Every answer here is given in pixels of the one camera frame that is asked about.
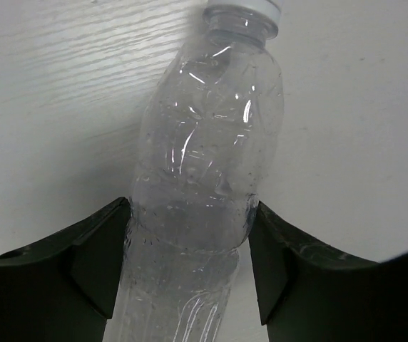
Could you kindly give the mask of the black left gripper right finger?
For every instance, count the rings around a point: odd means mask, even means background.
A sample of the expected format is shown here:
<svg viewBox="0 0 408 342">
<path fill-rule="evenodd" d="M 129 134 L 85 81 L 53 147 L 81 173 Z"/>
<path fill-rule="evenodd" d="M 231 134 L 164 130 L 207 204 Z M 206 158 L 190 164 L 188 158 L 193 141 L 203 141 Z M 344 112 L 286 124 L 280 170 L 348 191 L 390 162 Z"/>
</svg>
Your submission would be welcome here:
<svg viewBox="0 0 408 342">
<path fill-rule="evenodd" d="M 249 244 L 270 341 L 408 341 L 408 252 L 383 262 L 348 254 L 265 204 Z"/>
</svg>

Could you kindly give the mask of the clear unlabelled plastic bottle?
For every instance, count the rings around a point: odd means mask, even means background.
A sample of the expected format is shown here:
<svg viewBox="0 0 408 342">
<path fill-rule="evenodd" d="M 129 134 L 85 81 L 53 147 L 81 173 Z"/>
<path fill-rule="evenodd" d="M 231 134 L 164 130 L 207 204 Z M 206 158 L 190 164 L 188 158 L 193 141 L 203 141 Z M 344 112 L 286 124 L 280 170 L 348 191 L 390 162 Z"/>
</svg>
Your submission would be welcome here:
<svg viewBox="0 0 408 342">
<path fill-rule="evenodd" d="M 209 1 L 143 115 L 109 341 L 214 341 L 277 147 L 279 1 Z"/>
</svg>

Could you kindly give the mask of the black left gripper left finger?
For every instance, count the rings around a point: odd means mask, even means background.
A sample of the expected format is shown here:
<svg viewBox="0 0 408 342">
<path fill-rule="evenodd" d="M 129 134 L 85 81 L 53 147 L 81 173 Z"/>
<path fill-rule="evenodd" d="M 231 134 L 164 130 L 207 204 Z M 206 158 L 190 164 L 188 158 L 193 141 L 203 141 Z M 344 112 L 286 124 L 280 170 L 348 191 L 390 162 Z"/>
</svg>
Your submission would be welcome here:
<svg viewBox="0 0 408 342">
<path fill-rule="evenodd" d="M 90 217 L 0 256 L 0 341 L 102 341 L 116 302 L 131 209 Z"/>
</svg>

